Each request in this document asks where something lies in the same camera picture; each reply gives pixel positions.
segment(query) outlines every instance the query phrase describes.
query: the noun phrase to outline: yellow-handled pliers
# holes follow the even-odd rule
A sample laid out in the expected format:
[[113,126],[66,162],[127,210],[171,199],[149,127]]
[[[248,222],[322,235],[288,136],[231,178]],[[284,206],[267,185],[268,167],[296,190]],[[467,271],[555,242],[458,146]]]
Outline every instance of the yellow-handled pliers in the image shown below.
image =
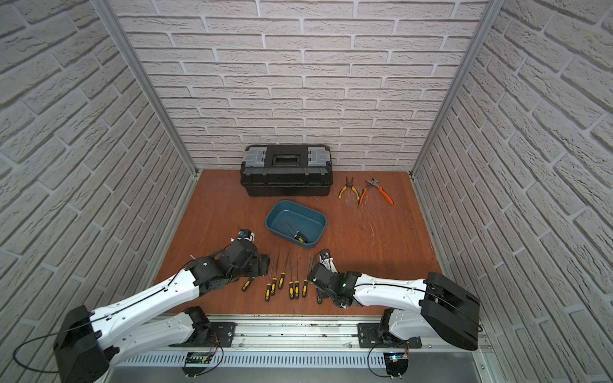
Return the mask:
[[360,199],[360,193],[358,193],[357,189],[353,186],[353,177],[351,177],[351,181],[349,181],[349,178],[345,177],[345,186],[343,186],[341,192],[338,193],[338,199],[341,199],[341,197],[343,196],[343,192],[347,189],[353,190],[353,192],[356,193],[356,199]]

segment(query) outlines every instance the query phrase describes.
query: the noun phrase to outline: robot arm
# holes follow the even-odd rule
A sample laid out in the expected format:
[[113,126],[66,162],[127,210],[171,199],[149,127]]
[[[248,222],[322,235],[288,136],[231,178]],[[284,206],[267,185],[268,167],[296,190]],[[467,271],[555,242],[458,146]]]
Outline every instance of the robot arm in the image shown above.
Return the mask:
[[453,346],[476,350],[481,302],[438,273],[427,279],[398,281],[349,271],[337,272],[330,252],[319,253],[321,263],[308,275],[322,299],[335,306],[386,306],[379,325],[383,343],[398,346],[414,336],[438,334]]
[[270,259],[259,254],[246,229],[227,248],[188,262],[167,280],[112,305],[69,311],[53,345],[63,383],[94,382],[109,368],[169,344],[206,342],[210,322],[200,308],[170,320],[143,325],[151,318],[220,289],[243,276],[264,276]]

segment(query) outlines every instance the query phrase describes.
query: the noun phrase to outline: blue plastic tray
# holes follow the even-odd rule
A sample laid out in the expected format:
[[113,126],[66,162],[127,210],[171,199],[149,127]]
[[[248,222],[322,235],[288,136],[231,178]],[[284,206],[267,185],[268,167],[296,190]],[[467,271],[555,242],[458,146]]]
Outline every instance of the blue plastic tray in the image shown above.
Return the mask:
[[[294,233],[290,233],[284,226],[291,229],[291,226],[283,219],[287,219],[292,226],[303,233],[308,239],[308,243],[302,243],[294,239]],[[284,238],[291,243],[302,246],[305,249],[312,249],[317,245],[321,235],[324,233],[328,220],[322,213],[302,206],[289,200],[278,202],[266,217],[266,227],[275,235]]]

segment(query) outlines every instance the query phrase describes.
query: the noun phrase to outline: yellow and black screwdriver handle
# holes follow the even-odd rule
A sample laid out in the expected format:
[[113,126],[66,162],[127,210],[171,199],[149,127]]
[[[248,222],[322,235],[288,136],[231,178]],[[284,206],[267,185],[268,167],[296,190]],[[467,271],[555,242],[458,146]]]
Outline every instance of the yellow and black screwdriver handle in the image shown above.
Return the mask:
[[251,282],[253,282],[253,280],[255,279],[255,277],[250,276],[249,279],[247,279],[247,282],[245,282],[245,284],[243,285],[243,287],[241,288],[242,292],[247,291],[247,289],[249,288],[249,286],[251,286]]

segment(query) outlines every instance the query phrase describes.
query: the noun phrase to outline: orange-handled pliers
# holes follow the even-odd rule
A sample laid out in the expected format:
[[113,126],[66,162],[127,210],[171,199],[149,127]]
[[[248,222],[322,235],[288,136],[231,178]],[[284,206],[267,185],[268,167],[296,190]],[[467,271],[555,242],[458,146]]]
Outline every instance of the orange-handled pliers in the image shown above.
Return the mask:
[[362,201],[364,201],[364,196],[366,195],[366,191],[371,186],[374,186],[377,189],[379,189],[379,192],[383,195],[383,197],[385,197],[385,200],[388,201],[390,205],[394,204],[394,201],[392,201],[392,199],[389,197],[389,195],[387,195],[387,193],[383,191],[383,188],[379,185],[379,183],[377,182],[376,179],[373,178],[372,181],[371,180],[366,180],[366,182],[368,182],[369,184],[366,185],[366,187],[364,188],[364,191],[362,191],[362,196],[360,197],[360,203],[358,203],[358,206],[362,205]]

